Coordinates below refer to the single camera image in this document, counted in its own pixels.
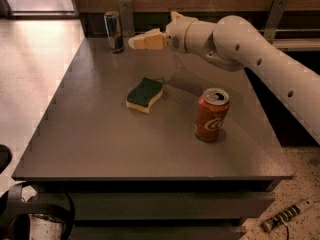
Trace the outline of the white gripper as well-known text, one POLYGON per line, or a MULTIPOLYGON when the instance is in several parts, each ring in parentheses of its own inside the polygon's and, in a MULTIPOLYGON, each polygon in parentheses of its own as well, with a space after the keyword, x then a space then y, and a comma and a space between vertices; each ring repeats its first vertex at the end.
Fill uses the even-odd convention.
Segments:
POLYGON ((197 22, 194 17, 184 16, 176 11, 170 13, 171 21, 166 25, 165 34, 159 28, 154 28, 144 33, 138 34, 129 39, 128 44, 132 49, 137 50, 162 50, 166 46, 166 38, 168 46, 175 52, 182 54, 190 53, 190 41, 188 40, 188 32, 191 25, 197 22))

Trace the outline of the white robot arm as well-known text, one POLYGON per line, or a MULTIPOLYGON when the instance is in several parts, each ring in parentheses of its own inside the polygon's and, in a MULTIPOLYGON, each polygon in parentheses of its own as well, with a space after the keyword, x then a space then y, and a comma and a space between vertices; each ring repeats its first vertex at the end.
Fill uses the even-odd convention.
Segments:
POLYGON ((149 30, 128 44, 192 53, 227 71, 250 69, 320 143, 320 75, 270 44, 244 18, 231 15, 210 23, 173 11, 164 31, 149 30))

